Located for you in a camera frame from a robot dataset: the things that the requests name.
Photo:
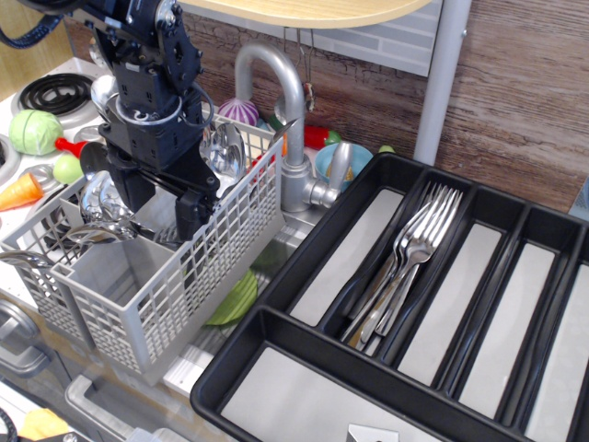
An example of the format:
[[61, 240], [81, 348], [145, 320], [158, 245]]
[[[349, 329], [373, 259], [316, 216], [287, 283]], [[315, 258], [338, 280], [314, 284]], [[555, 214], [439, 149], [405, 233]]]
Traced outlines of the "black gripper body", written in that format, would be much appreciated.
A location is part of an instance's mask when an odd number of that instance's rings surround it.
[[139, 169], [155, 186], [181, 196], [185, 191], [214, 196], [219, 180], [205, 164], [200, 143], [210, 117], [202, 116], [202, 96], [184, 94], [152, 112], [123, 101], [108, 99], [99, 130], [107, 142], [103, 169]]

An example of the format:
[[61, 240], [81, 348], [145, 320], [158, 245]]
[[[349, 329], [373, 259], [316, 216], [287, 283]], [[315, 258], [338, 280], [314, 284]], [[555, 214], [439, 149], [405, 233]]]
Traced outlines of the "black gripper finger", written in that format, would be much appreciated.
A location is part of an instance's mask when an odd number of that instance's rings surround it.
[[155, 185], [139, 169], [112, 167], [111, 178], [123, 203], [134, 213], [155, 195]]
[[185, 191], [175, 204], [176, 230], [180, 240], [191, 240], [209, 222], [214, 203], [205, 192]]

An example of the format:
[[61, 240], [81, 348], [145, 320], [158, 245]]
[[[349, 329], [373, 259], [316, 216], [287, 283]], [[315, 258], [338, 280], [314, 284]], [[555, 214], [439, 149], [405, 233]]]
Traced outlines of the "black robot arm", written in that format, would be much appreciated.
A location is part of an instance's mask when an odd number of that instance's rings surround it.
[[196, 81], [201, 52], [184, 28], [175, 1], [28, 1], [43, 14], [20, 37], [3, 44], [27, 49], [48, 36], [64, 17], [92, 30], [117, 92], [99, 128], [104, 144], [81, 151], [84, 172], [106, 170], [124, 204], [136, 212], [161, 188], [176, 197], [176, 230], [192, 239], [207, 224], [220, 181], [200, 154], [207, 95]]

